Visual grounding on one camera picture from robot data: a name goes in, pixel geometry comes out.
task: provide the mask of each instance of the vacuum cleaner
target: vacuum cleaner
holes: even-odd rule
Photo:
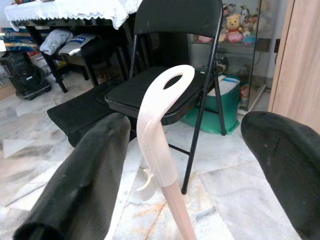
[[[9,74],[9,80],[16,89],[16,96],[33,100],[35,97],[51,91],[51,86],[41,68],[32,64],[26,53],[7,52],[0,57],[0,65]]]

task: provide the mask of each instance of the white cane handle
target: white cane handle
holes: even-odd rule
[[[177,179],[168,142],[161,119],[192,82],[195,69],[190,65],[179,65],[161,73],[147,89],[137,119],[137,139],[142,155],[161,187],[172,185]],[[181,78],[165,88],[174,77]]]

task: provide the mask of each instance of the folding chair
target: folding chair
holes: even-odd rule
[[[205,74],[196,72],[190,86],[164,115],[161,121],[163,125],[173,124],[200,102],[190,151],[169,145],[171,148],[189,156],[181,190],[183,194],[187,192],[207,94],[213,88],[215,89],[217,99],[222,135],[226,134],[219,82],[215,73],[215,55],[222,16],[223,7],[221,0],[144,0],[135,17],[129,80],[117,86],[105,96],[105,100],[111,109],[137,118],[148,87],[159,74],[168,69],[167,67],[152,66],[133,77],[137,44],[143,35],[167,32],[196,34],[214,38]],[[173,78],[168,82],[166,87],[173,85],[178,79],[178,76]]]

